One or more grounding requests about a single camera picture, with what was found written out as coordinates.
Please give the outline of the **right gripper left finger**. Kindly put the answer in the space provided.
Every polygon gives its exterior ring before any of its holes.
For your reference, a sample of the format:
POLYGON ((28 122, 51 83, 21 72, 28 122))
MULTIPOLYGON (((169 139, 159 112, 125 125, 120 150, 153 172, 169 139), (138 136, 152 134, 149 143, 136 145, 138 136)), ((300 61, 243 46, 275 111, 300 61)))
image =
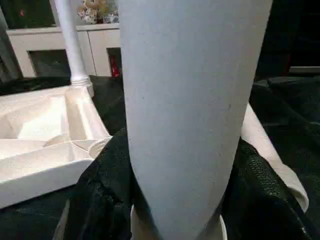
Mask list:
POLYGON ((123 128, 81 174, 66 201, 54 240, 129 240, 134 175, 123 128))

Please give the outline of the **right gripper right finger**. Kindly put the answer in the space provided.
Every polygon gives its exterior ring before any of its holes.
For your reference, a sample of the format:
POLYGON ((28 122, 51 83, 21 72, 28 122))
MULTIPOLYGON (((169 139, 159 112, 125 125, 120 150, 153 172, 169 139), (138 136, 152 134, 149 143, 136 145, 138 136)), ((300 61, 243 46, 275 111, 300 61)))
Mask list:
POLYGON ((230 240, 318 240, 320 232, 258 151, 239 139, 222 203, 230 240))

